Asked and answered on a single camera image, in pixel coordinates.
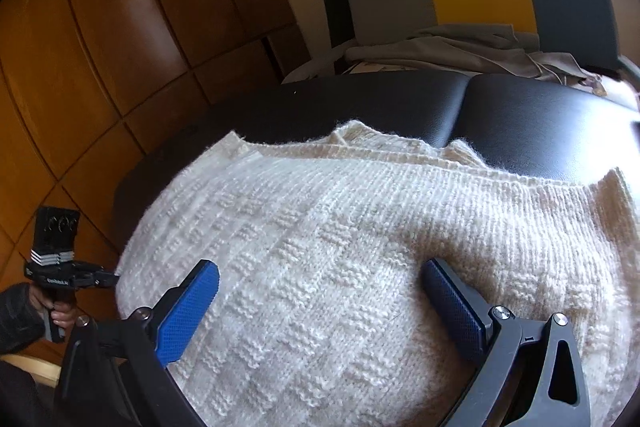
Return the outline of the black sleeved left forearm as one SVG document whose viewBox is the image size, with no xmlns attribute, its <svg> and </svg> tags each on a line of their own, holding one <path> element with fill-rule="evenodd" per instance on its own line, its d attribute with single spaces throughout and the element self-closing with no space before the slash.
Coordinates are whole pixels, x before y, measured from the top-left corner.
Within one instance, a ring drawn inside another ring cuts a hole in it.
<svg viewBox="0 0 640 427">
<path fill-rule="evenodd" d="M 44 335 L 43 318 L 29 300 L 29 283 L 6 288 L 0 296 L 0 352 L 25 349 Z"/>
</svg>

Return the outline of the person's left hand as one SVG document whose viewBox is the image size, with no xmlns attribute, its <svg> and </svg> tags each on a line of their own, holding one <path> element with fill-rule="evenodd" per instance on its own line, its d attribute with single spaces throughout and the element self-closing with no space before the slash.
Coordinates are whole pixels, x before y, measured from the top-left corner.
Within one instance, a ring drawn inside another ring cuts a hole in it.
<svg viewBox="0 0 640 427">
<path fill-rule="evenodd" d="M 62 329 L 70 329 L 75 324 L 78 309 L 74 297 L 67 296 L 63 300 L 53 301 L 44 295 L 39 287 L 30 284 L 28 299 L 40 315 L 43 315 L 44 311 L 48 311 L 54 324 Z"/>
</svg>

